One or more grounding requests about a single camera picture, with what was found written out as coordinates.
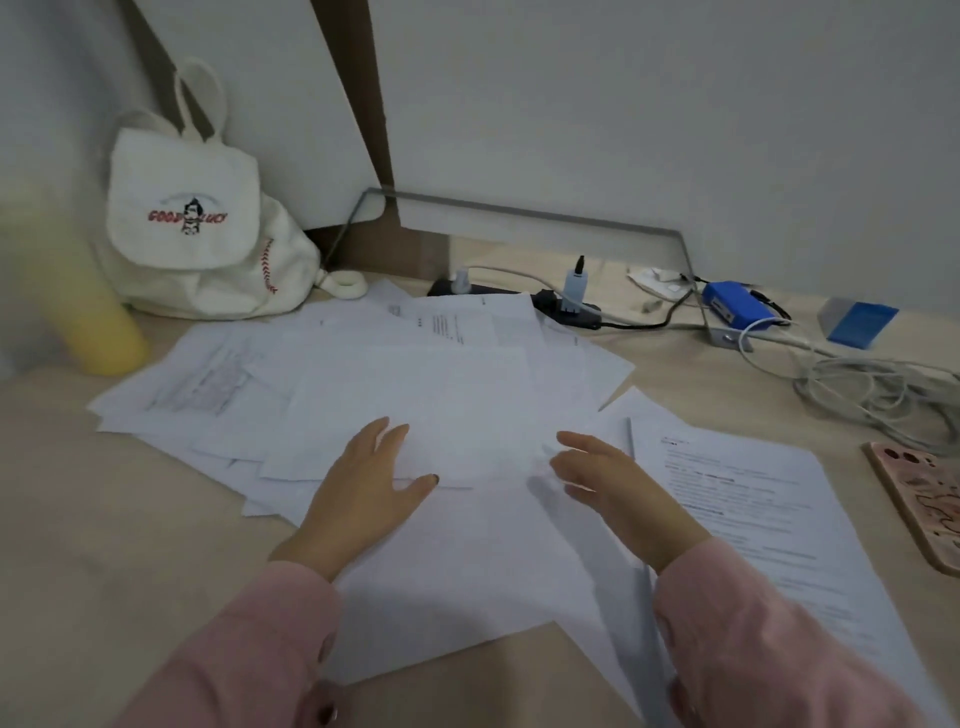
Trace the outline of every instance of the left hand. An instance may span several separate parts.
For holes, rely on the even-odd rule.
[[[361,553],[405,522],[440,479],[423,475],[402,491],[394,489],[394,463],[410,429],[387,432],[389,418],[371,422],[347,445],[326,474],[303,524],[274,549],[270,561],[293,561],[332,582]]]

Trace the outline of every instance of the blue device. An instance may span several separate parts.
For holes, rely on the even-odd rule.
[[[730,328],[746,328],[754,321],[769,319],[772,313],[763,303],[750,295],[750,291],[735,280],[720,280],[708,283],[704,288],[706,303]],[[773,322],[760,324],[752,330],[769,328]]]

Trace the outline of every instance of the metal frame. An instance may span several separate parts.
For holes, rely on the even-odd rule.
[[[474,209],[481,212],[495,212],[501,215],[514,215],[515,217],[526,217],[533,220],[547,220],[555,223],[568,223],[571,225],[582,225],[589,228],[604,228],[606,230],[616,230],[625,232],[638,232],[645,235],[659,235],[676,240],[680,244],[680,249],[684,252],[684,261],[686,263],[686,272],[691,279],[696,280],[693,273],[693,263],[690,261],[690,253],[686,249],[686,240],[684,234],[678,230],[670,228],[658,228],[651,225],[636,225],[634,223],[621,223],[616,220],[603,220],[596,217],[580,217],[578,215],[566,215],[561,212],[547,212],[538,209],[526,209],[524,207],[513,207],[508,205],[491,205],[489,203],[476,203],[471,200],[457,200],[450,197],[438,197],[437,195],[424,195],[419,192],[403,192],[393,187],[368,187],[360,195],[356,205],[350,212],[350,216],[337,233],[337,237],[330,246],[330,252],[327,254],[327,260],[333,257],[333,254],[340,247],[344,237],[346,237],[353,220],[360,211],[360,207],[366,202],[369,195],[380,195],[381,197],[392,198],[395,200],[413,200],[421,203],[431,203],[434,205],[446,205],[449,207],[461,207],[463,209]],[[697,301],[697,307],[700,309],[700,315],[704,320],[704,329],[708,332],[710,343],[717,347],[725,349],[736,349],[736,335],[729,328],[715,328],[709,324],[707,319],[707,310],[704,308],[704,302],[697,290],[696,284],[693,286],[693,298]]]

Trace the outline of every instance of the phone case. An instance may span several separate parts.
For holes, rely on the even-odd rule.
[[[876,475],[926,560],[960,576],[960,478],[936,455],[900,446],[863,446]]]

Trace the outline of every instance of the pink sleeve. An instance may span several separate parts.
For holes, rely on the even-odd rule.
[[[336,591],[315,572],[289,562],[268,564],[177,648],[114,728],[290,728],[339,616]]]
[[[664,570],[654,612],[682,683],[680,702],[708,726],[925,725],[897,685],[719,539]]]

